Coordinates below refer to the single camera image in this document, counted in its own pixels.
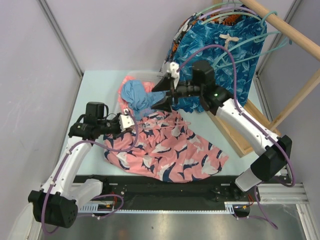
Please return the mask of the pink wire hanger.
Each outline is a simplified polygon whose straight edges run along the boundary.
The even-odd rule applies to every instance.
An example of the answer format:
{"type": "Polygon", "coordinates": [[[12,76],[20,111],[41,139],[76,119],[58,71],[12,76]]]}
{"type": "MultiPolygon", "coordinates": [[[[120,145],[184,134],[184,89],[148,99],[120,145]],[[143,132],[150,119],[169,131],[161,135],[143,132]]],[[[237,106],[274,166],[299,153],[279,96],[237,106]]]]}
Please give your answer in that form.
{"type": "Polygon", "coordinates": [[[166,129],[166,128],[175,128],[175,127],[182,127],[182,126],[189,126],[191,122],[189,121],[145,121],[140,123],[144,130],[159,130],[159,129],[166,129]]]}

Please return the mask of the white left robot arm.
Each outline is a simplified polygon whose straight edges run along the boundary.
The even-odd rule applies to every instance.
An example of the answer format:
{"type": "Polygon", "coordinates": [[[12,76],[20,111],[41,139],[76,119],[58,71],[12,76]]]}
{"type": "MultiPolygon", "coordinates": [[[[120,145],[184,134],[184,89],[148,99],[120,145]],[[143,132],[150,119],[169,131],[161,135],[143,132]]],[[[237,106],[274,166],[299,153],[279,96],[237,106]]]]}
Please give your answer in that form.
{"type": "Polygon", "coordinates": [[[112,119],[108,119],[108,112],[108,106],[102,102],[86,104],[85,113],[69,129],[66,147],[52,174],[40,190],[30,192],[28,202],[33,205],[33,216],[46,234],[49,233],[46,225],[70,228],[85,204],[95,198],[105,200],[110,196],[111,188],[97,176],[72,189],[77,172],[94,145],[117,152],[117,149],[99,144],[96,140],[100,136],[117,138],[130,127],[138,126],[127,109],[112,119]]]}

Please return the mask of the pink shark print shorts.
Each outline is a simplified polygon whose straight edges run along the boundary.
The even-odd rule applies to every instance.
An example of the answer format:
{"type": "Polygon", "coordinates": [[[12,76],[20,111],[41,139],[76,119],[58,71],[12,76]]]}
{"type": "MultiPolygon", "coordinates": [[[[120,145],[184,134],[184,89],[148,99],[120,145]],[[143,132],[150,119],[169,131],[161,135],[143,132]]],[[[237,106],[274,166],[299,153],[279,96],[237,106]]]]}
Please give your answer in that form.
{"type": "Polygon", "coordinates": [[[121,170],[167,183],[188,183],[203,180],[222,171],[228,155],[220,148],[193,132],[188,126],[144,130],[140,123],[184,121],[173,111],[157,111],[139,121],[138,129],[113,139],[103,137],[109,148],[105,159],[121,170]]]}

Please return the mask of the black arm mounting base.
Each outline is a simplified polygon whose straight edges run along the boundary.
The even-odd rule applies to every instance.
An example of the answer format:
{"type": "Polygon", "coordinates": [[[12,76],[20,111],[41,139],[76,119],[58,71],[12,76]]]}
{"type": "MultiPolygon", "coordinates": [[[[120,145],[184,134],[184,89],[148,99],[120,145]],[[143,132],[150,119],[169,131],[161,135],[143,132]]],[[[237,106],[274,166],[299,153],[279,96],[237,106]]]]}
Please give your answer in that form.
{"type": "Polygon", "coordinates": [[[232,213],[259,200],[262,204],[289,204],[293,188],[274,180],[241,193],[235,176],[213,176],[189,183],[166,183],[143,176],[102,176],[105,186],[100,198],[91,200],[81,215],[102,217],[117,213],[210,214],[232,213]]]}

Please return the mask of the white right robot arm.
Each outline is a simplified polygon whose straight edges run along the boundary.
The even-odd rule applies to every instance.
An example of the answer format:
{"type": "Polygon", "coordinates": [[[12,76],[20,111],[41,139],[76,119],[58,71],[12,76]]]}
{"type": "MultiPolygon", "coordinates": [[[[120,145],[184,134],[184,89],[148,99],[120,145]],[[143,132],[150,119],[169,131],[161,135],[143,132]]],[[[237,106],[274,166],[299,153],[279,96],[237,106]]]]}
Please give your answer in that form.
{"type": "Polygon", "coordinates": [[[254,186],[271,180],[282,168],[289,165],[292,140],[265,128],[258,120],[240,107],[236,98],[215,82],[215,72],[206,60],[192,65],[192,78],[179,82],[179,64],[171,62],[153,92],[165,92],[162,100],[152,109],[172,111],[180,98],[198,97],[205,111],[226,121],[250,143],[258,155],[250,167],[239,175],[230,188],[231,196],[242,201],[254,186]]]}

